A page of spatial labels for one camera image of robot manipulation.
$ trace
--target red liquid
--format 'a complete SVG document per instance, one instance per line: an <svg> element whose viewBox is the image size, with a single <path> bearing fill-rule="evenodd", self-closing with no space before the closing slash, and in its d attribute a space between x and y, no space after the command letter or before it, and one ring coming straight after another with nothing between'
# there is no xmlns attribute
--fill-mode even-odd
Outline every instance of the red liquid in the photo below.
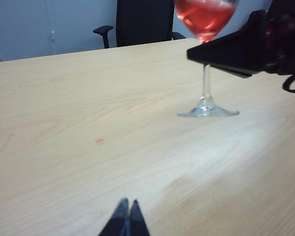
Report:
<svg viewBox="0 0 295 236"><path fill-rule="evenodd" d="M175 5L178 17L205 43L221 31L236 9L221 0L175 0Z"/></svg>

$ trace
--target wood grain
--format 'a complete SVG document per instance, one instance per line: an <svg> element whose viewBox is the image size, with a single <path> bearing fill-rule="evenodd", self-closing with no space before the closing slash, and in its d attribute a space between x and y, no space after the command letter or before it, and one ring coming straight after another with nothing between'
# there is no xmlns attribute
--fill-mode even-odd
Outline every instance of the wood grain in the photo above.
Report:
<svg viewBox="0 0 295 236"><path fill-rule="evenodd" d="M201 92L197 44L0 62L0 236L97 235L124 196L152 236L295 236L295 94L212 69L240 115L177 117Z"/></svg>

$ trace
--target white wall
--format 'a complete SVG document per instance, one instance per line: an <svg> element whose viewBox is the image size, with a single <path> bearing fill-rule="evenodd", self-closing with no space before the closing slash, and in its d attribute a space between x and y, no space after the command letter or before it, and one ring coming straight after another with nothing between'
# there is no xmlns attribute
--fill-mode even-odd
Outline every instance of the white wall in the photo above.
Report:
<svg viewBox="0 0 295 236"><path fill-rule="evenodd" d="M92 30L115 26L116 0L0 0L0 60L103 48L102 37ZM220 35L239 29L252 10L267 9L271 0L240 0ZM175 16L174 31L194 37ZM109 32L116 46L115 29Z"/></svg>

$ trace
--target office chair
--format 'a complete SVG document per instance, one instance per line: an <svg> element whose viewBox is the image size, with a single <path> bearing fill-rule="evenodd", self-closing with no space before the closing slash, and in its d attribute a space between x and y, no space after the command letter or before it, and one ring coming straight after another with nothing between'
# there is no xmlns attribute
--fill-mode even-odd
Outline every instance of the office chair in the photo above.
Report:
<svg viewBox="0 0 295 236"><path fill-rule="evenodd" d="M185 38L172 32L174 7L173 0L118 0L117 47ZM109 48L107 33L113 28L101 26L93 30L103 37L105 48Z"/></svg>

